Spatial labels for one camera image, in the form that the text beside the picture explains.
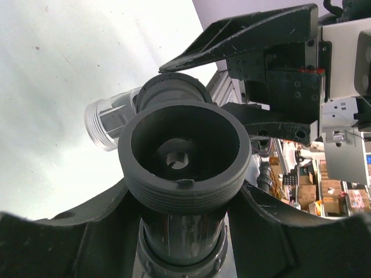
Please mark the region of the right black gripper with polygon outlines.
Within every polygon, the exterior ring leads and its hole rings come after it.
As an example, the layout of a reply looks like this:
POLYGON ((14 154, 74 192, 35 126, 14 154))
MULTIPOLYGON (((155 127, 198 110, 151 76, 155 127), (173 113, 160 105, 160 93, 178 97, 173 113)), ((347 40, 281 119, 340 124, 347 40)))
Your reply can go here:
POLYGON ((227 59, 229 76, 242 82, 244 103, 226 103, 221 108, 235 116, 251 136, 310 145, 322 132, 332 45, 297 42, 314 38, 317 28, 314 3, 224 18, 208 26, 182 54, 160 66, 159 72, 227 59))

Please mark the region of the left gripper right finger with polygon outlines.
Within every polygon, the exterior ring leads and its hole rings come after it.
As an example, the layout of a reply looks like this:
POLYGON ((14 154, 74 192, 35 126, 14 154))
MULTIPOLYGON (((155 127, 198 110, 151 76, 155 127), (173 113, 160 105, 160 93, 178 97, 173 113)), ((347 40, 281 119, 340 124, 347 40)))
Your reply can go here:
POLYGON ((330 220, 241 179, 227 188, 238 277, 370 277, 370 213, 330 220))

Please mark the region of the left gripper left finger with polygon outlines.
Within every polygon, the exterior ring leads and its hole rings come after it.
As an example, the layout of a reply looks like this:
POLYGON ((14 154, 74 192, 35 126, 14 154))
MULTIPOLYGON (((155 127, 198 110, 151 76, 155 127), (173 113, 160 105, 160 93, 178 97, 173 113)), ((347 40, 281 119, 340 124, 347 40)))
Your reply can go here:
POLYGON ((121 180, 54 218, 1 213, 1 277, 132 277, 139 213, 121 180))

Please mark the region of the dark grey pipe fitting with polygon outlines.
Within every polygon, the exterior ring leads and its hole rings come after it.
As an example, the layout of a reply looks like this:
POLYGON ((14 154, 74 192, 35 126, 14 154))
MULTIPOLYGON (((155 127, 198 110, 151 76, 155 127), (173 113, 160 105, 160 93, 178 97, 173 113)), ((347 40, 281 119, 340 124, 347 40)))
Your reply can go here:
POLYGON ((227 256, 225 215, 252 150, 246 129, 181 73, 140 89, 118 155, 141 204, 137 255, 148 277, 215 277, 227 256))

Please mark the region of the clear plastic threaded connector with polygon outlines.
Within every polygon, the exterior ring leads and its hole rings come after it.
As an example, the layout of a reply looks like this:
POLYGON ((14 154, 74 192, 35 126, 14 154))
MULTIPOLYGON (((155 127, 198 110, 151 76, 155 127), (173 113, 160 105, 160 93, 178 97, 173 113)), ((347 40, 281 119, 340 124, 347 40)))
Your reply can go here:
POLYGON ((84 123, 89 137, 104 151, 117 149, 122 129, 136 115, 140 87, 89 104, 84 123))

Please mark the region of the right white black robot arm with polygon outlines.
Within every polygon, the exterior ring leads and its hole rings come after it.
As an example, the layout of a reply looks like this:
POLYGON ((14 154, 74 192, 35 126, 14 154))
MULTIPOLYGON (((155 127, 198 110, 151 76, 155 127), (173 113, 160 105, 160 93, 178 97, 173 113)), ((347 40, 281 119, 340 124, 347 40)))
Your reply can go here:
POLYGON ((323 6, 325 16, 307 3, 218 20, 159 71, 224 60, 245 87, 243 103, 224 109, 253 136, 308 145, 321 136, 323 105, 343 97, 355 98, 354 125, 369 131, 370 2, 323 6))

